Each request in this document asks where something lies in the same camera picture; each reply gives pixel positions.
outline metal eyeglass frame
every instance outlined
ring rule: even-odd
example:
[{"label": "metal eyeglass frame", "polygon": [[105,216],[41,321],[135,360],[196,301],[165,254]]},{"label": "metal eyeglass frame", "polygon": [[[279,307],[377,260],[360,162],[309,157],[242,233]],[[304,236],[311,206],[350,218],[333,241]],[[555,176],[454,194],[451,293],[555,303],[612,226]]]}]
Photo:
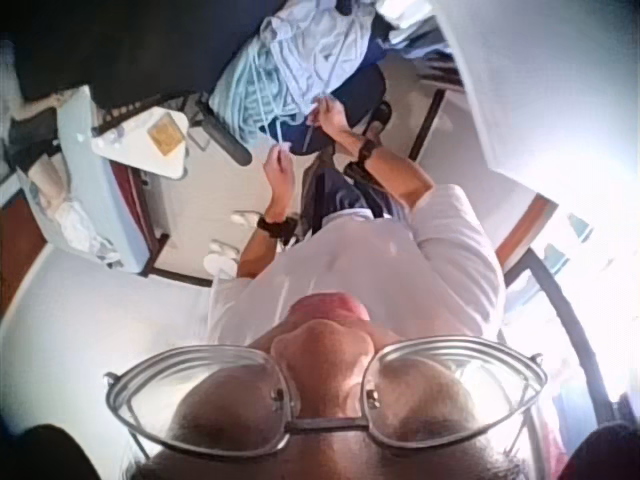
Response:
[{"label": "metal eyeglass frame", "polygon": [[[424,350],[427,347],[431,349],[437,348],[455,348],[455,349],[466,349],[467,352],[473,353],[476,355],[480,354],[485,356],[486,358],[492,358],[494,361],[501,362],[503,365],[505,363],[508,364],[508,367],[514,372],[519,373],[522,377],[525,378],[525,388],[521,394],[519,405],[517,408],[514,408],[508,414],[504,415],[500,419],[491,422],[487,425],[479,427],[475,430],[471,430],[465,433],[459,433],[454,435],[449,435],[447,437],[425,440],[425,441],[416,441],[416,442],[398,442],[393,439],[385,437],[383,434],[372,428],[372,422],[368,417],[369,409],[377,408],[379,404],[377,404],[377,395],[375,390],[371,390],[367,388],[365,385],[364,379],[367,378],[367,374],[369,373],[369,369],[372,365],[376,365],[378,361],[384,359],[385,357],[390,356],[399,356],[406,355],[411,351]],[[167,355],[181,355],[188,354],[190,352],[208,352],[208,351],[220,351],[221,349],[229,349],[235,352],[239,351],[251,351],[252,354],[257,354],[260,356],[266,357],[268,362],[271,362],[275,367],[276,371],[280,375],[281,384],[285,386],[285,389],[278,389],[276,392],[276,396],[273,398],[274,401],[277,401],[282,404],[283,407],[283,419],[282,426],[280,428],[279,436],[274,439],[269,445],[249,452],[231,452],[231,451],[223,451],[223,450],[215,450],[211,448],[201,448],[195,447],[192,445],[182,445],[177,442],[172,442],[167,439],[161,438],[158,435],[150,433],[146,431],[140,421],[138,420],[137,415],[133,411],[130,401],[118,402],[118,399],[122,397],[123,393],[129,389],[129,383],[132,379],[139,378],[141,372],[144,372],[146,368],[151,365],[155,365],[158,361],[161,361],[163,357]],[[537,400],[541,391],[547,383],[547,375],[544,370],[539,365],[539,358],[535,356],[532,358],[527,358],[524,355],[516,352],[515,350],[507,347],[506,345],[501,345],[495,342],[491,342],[482,338],[477,337],[467,337],[467,336],[441,336],[441,337],[430,337],[426,339],[418,339],[418,340],[409,340],[403,341],[399,343],[395,343],[393,345],[389,345],[376,353],[374,357],[371,359],[369,365],[367,366],[365,373],[363,375],[363,382],[361,386],[361,394],[360,394],[360,402],[361,402],[361,411],[363,412],[360,417],[345,417],[345,418],[308,418],[308,419],[297,419],[293,417],[293,402],[290,393],[290,385],[286,382],[284,375],[277,363],[265,353],[254,350],[247,347],[230,347],[223,345],[206,345],[206,346],[195,346],[195,347],[181,347],[172,349],[158,355],[155,355],[133,368],[129,369],[127,372],[118,376],[113,373],[107,373],[105,375],[105,380],[108,385],[106,402],[107,407],[111,411],[111,413],[116,417],[116,419],[122,423],[129,431],[134,443],[142,452],[142,455],[145,459],[149,459],[150,456],[147,453],[146,449],[140,442],[138,436],[143,437],[150,442],[164,447],[168,450],[175,451],[177,453],[187,454],[194,457],[206,458],[210,460],[217,461],[237,461],[237,460],[247,460],[257,457],[263,457],[267,455],[272,455],[282,450],[288,443],[290,437],[292,435],[309,435],[309,434],[321,434],[321,433],[335,433],[335,432],[351,432],[351,431],[363,431],[367,432],[368,435],[372,438],[372,440],[383,447],[391,448],[391,449],[399,449],[399,450],[423,450],[429,448],[437,448],[443,446],[452,446],[455,444],[459,444],[462,442],[466,442],[472,440],[480,435],[487,433],[489,430],[494,427],[502,424],[507,421],[511,417],[517,415],[518,413],[524,412],[528,410]],[[146,385],[138,385],[137,391],[144,388]],[[533,388],[533,394],[526,399],[525,396],[527,390]],[[126,407],[133,419],[133,422],[122,417],[118,412],[120,407]],[[523,416],[522,424],[517,431],[517,436],[513,440],[511,447],[508,450],[511,450],[513,446],[516,444],[517,439],[519,438],[525,423],[526,415]]]}]

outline short sleeve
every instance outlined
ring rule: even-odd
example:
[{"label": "short sleeve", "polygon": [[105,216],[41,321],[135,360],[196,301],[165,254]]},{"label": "short sleeve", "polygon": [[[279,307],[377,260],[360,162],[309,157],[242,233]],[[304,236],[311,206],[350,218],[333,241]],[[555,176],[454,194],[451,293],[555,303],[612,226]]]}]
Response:
[{"label": "short sleeve", "polygon": [[452,310],[470,315],[483,335],[494,336],[504,314],[504,277],[464,191],[436,186],[410,221],[418,248],[452,294]]},{"label": "short sleeve", "polygon": [[250,278],[233,278],[219,280],[211,288],[209,302],[209,327],[207,339],[209,343],[219,343],[225,313],[235,305],[242,293],[251,284]]}]

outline clothing pile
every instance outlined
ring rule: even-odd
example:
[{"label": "clothing pile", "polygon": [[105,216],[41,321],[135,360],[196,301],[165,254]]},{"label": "clothing pile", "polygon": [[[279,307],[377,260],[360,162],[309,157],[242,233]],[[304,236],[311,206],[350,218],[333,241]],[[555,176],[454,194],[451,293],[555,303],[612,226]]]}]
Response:
[{"label": "clothing pile", "polygon": [[356,71],[374,16],[367,0],[357,2],[350,16],[342,16],[335,1],[289,0],[226,68],[209,99],[211,109],[246,145],[277,119],[280,141],[280,121],[302,123],[316,96]]}]

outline white t-shirt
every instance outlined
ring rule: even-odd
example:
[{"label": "white t-shirt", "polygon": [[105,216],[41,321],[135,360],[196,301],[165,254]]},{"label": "white t-shirt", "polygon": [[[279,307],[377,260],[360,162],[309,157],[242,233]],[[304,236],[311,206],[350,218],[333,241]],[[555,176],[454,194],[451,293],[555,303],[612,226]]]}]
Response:
[{"label": "white t-shirt", "polygon": [[220,280],[210,343],[246,345],[311,293],[346,292],[371,322],[404,338],[495,337],[504,309],[502,271],[460,187],[440,185],[409,215],[340,217],[279,254],[257,278]]}]

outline black wristband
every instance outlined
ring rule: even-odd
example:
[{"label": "black wristband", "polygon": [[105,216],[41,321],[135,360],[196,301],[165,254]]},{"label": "black wristband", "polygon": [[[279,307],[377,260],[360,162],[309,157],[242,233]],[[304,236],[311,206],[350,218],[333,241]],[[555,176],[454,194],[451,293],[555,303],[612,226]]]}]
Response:
[{"label": "black wristband", "polygon": [[356,163],[364,168],[365,162],[369,160],[376,148],[378,148],[378,144],[376,142],[370,138],[365,138],[364,143],[358,151],[358,161]]},{"label": "black wristband", "polygon": [[284,222],[269,223],[264,217],[260,217],[256,226],[267,232],[269,237],[280,240],[283,245],[288,245],[296,231],[298,221],[293,217],[287,217]]}]

